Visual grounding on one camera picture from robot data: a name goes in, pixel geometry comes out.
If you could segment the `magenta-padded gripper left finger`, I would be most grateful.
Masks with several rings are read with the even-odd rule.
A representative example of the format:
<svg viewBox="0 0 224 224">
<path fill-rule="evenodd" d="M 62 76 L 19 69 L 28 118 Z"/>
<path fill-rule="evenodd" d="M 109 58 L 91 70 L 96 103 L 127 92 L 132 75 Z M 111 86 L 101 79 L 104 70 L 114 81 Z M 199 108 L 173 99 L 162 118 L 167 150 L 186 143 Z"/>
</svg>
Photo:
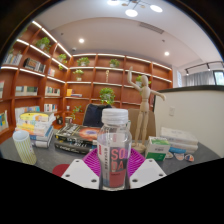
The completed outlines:
<svg viewBox="0 0 224 224">
<path fill-rule="evenodd" d="M 83 188 L 98 189 L 100 172 L 97 150 L 93 149 L 83 159 L 74 159 L 62 178 Z"/>
</svg>

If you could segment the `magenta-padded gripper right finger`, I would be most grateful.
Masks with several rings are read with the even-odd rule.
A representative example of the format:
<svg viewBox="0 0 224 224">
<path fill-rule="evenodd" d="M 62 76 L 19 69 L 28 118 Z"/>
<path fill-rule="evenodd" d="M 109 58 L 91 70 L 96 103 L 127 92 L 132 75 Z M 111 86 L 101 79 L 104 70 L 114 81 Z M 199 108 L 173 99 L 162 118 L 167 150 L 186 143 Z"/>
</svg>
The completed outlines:
<svg viewBox="0 0 224 224">
<path fill-rule="evenodd" d="M 136 150 L 131 150 L 128 160 L 128 179 L 130 189 L 143 187 L 165 176 L 165 172 L 154 159 L 145 159 Z"/>
</svg>

